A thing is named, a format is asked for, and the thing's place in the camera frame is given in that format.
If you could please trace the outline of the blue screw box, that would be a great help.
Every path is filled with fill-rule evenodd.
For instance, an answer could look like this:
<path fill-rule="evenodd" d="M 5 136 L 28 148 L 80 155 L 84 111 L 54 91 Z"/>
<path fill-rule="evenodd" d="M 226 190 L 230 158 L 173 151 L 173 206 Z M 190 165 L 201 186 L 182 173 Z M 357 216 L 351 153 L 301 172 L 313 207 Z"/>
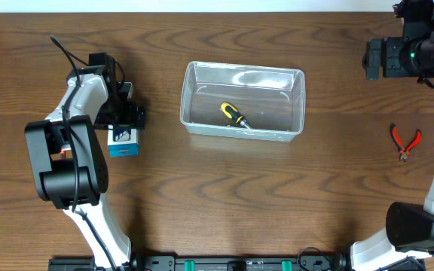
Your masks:
<path fill-rule="evenodd" d="M 139 154 L 139 131 L 110 126 L 107 140 L 111 157 L 128 157 Z"/>

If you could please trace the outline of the stubby yellow black screwdriver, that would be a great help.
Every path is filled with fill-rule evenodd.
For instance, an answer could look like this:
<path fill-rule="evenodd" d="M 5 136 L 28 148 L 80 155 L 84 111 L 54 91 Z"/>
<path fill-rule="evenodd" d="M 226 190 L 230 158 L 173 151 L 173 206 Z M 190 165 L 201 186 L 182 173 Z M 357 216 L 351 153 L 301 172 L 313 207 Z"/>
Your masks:
<path fill-rule="evenodd" d="M 229 102 L 223 102 L 221 104 L 221 110 L 225 116 L 231 119 L 237 126 L 242 128 L 251 129 L 247 119 Z"/>

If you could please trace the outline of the clear plastic container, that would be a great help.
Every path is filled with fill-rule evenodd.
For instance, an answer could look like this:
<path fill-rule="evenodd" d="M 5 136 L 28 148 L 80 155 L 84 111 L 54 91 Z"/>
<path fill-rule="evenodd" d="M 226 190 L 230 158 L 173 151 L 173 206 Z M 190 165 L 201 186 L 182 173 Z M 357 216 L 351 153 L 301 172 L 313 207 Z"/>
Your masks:
<path fill-rule="evenodd" d="M 193 134 L 290 142 L 304 129 L 305 99 L 302 70 L 192 61 L 182 84 L 180 121 Z M 252 128 L 227 118 L 223 102 Z"/>

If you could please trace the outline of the small claw hammer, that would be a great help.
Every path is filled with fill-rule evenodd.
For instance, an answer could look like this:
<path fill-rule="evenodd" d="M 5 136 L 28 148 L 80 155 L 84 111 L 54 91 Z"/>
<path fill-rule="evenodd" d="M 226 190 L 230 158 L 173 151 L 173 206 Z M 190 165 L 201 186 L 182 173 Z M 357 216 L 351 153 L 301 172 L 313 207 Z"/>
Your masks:
<path fill-rule="evenodd" d="M 65 157 L 66 157 L 66 152 L 67 152 L 67 151 L 70 151 L 70 150 L 71 150 L 70 145 L 63 145 L 63 146 L 61 147 L 61 151 L 60 151 L 61 157 L 62 157 L 62 158 L 65 158 Z"/>

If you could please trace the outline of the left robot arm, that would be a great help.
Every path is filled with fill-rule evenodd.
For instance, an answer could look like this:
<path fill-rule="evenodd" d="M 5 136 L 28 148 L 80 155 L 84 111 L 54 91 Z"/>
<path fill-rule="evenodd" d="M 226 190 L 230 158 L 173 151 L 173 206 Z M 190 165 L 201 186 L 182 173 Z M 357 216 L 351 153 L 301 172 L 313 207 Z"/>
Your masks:
<path fill-rule="evenodd" d="M 38 196 L 70 217 L 93 252 L 90 261 L 50 262 L 54 270 L 135 270 L 132 242 L 120 228 L 106 192 L 109 172 L 96 131 L 108 131 L 113 157 L 139 152 L 145 108 L 132 100 L 133 85 L 118 80 L 121 65 L 92 53 L 67 77 L 68 89 L 45 119 L 25 128 Z"/>

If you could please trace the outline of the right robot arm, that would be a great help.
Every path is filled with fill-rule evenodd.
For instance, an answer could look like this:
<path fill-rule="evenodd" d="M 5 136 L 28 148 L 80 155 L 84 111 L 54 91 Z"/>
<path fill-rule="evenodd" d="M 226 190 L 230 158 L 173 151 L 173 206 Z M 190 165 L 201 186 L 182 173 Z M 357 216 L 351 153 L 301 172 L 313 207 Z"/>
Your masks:
<path fill-rule="evenodd" d="M 416 78 L 434 89 L 434 0 L 393 5 L 402 21 L 399 37 L 368 41 L 362 59 L 365 76 Z M 394 202 L 385 226 L 350 246 L 342 270 L 424 270 L 434 257 L 434 176 L 423 204 Z"/>

